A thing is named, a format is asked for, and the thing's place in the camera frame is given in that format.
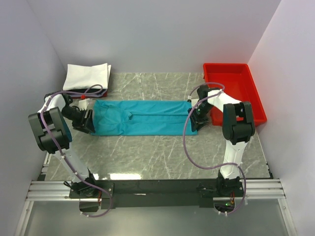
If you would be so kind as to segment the teal t shirt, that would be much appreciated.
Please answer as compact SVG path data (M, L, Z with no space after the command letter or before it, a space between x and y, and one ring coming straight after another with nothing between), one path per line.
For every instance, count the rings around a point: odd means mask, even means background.
M95 136L181 136L191 104L186 101L97 100Z

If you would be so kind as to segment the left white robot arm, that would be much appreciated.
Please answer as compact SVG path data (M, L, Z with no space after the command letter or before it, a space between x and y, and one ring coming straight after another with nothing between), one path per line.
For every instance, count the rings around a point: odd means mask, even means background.
M73 138L65 119L71 121L74 130L93 134L93 111L86 101L78 106L72 106L72 102L67 92L48 94L41 109L29 115L28 120L38 147L62 163L73 183L84 182L81 192L91 198L98 193L98 184L88 180L91 172L72 148Z

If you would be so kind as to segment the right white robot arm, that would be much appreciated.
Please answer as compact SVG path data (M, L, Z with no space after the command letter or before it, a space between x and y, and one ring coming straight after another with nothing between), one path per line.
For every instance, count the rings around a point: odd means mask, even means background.
M197 91L198 101L188 110L192 132L200 130L208 122L208 113L215 107L222 112L222 134L226 140L223 165L218 177L216 191L227 196L233 191L230 180L239 177L240 164L248 142L255 133L252 105L227 95L222 88L210 88L202 84L193 89Z

